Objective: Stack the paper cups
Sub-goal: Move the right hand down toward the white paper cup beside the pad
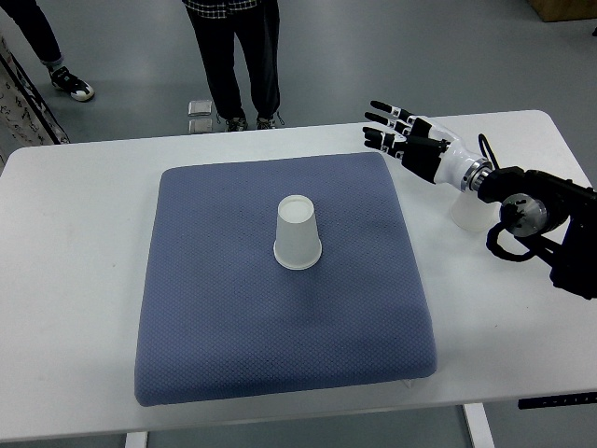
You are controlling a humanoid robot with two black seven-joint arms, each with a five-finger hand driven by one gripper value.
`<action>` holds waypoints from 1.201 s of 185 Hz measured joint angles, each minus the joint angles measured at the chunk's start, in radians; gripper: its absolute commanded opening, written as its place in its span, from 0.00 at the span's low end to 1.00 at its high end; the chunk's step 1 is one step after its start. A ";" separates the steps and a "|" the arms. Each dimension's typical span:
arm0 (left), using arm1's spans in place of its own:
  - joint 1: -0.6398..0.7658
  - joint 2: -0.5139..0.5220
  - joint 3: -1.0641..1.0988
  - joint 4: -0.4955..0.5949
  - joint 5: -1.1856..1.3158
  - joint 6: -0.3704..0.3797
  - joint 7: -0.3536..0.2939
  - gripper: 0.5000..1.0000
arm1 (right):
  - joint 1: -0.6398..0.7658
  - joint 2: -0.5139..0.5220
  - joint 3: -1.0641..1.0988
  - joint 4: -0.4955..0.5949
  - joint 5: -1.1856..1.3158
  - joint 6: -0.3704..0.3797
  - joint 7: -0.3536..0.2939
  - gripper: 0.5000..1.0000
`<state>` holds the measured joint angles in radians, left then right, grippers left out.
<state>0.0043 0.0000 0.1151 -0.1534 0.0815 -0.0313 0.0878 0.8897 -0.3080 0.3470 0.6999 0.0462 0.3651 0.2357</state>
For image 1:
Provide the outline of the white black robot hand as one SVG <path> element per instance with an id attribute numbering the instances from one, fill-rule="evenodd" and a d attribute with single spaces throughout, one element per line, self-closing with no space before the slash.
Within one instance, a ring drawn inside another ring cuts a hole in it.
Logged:
<path id="1" fill-rule="evenodd" d="M 399 160 L 421 179 L 476 191 L 495 168 L 492 159 L 469 150 L 458 135 L 430 118 L 380 101 L 370 105 L 377 111 L 365 118 L 384 128 L 364 127 L 365 146 Z"/>

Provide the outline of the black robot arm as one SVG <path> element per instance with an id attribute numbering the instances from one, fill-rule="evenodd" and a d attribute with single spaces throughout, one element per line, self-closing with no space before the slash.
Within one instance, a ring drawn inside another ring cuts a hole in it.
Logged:
<path id="1" fill-rule="evenodd" d="M 570 179 L 520 167 L 496 169 L 472 189 L 485 203 L 499 203 L 499 222 L 486 246 L 499 259 L 538 257 L 549 279 L 586 300 L 596 297 L 596 192 Z"/>

